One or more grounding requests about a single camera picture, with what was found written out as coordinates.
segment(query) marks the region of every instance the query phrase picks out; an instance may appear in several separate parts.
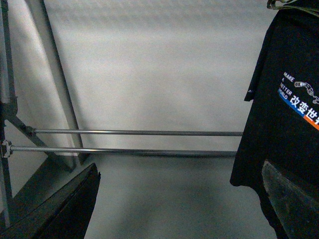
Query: metal frame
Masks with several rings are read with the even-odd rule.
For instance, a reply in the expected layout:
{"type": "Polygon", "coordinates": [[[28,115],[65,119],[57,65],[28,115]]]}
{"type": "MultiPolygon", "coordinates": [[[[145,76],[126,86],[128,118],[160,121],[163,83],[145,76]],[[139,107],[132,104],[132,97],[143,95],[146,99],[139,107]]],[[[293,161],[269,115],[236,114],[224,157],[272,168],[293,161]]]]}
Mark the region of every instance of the metal frame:
{"type": "Polygon", "coordinates": [[[15,96],[12,56],[10,48],[10,34],[8,23],[7,0],[0,0],[0,189],[2,192],[5,226],[14,223],[14,206],[11,191],[8,159],[15,151],[45,152],[49,158],[67,171],[72,171],[58,156],[57,152],[81,153],[111,153],[147,156],[185,156],[212,157],[234,156],[236,151],[196,151],[196,150],[149,150],[149,149],[111,149],[111,148],[50,148],[37,136],[38,133],[65,134],[115,134],[115,135],[165,135],[165,136],[242,136],[242,132],[216,131],[147,131],[147,130],[77,130],[77,129],[34,129],[26,126],[17,116],[17,97],[15,96]],[[14,146],[5,139],[4,121],[8,120],[22,132],[37,147],[14,146]]]}

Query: chain graphic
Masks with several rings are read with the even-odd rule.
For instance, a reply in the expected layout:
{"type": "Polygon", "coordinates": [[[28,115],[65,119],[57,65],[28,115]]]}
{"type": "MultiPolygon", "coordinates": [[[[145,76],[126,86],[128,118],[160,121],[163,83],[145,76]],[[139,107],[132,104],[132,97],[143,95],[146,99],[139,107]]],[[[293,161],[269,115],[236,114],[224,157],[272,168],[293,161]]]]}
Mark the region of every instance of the chain graphic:
{"type": "Polygon", "coordinates": [[[298,82],[295,82],[295,87],[297,87],[297,88],[305,87],[307,89],[308,94],[315,99],[315,100],[313,100],[313,103],[319,105],[319,97],[314,95],[314,90],[310,84],[308,84],[307,82],[298,81],[298,82]]]}

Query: hanging clothes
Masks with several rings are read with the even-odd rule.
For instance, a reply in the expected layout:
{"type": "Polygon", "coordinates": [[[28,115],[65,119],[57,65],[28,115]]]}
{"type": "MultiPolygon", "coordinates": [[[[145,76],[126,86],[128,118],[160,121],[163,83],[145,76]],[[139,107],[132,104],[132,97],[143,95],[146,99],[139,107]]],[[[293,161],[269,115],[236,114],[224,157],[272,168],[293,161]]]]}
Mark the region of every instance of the hanging clothes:
{"type": "MultiPolygon", "coordinates": [[[[288,6],[319,8],[317,0],[288,6]]],[[[254,100],[230,183],[249,186],[278,238],[288,238],[263,186],[265,160],[319,186],[319,18],[283,9],[271,23],[245,101],[254,100]]]]}

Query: gray floor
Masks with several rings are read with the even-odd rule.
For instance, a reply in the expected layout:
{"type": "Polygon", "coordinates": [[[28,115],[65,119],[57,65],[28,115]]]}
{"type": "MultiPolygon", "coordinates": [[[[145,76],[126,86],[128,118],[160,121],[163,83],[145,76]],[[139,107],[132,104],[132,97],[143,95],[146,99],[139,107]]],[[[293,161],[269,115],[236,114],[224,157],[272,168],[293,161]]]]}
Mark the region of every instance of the gray floor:
{"type": "Polygon", "coordinates": [[[275,239],[256,193],[229,184],[233,160],[90,156],[102,177],[85,239],[275,239]]]}

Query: white wall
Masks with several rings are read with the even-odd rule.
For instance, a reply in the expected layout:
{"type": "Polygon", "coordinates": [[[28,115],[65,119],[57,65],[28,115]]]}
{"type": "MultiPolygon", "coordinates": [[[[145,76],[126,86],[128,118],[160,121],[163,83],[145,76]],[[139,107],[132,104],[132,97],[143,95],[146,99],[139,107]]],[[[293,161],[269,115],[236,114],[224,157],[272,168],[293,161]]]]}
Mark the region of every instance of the white wall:
{"type": "MultiPolygon", "coordinates": [[[[45,1],[80,128],[242,131],[265,2],[45,1]]],[[[236,150],[239,138],[82,136],[87,147],[236,150]]]]}

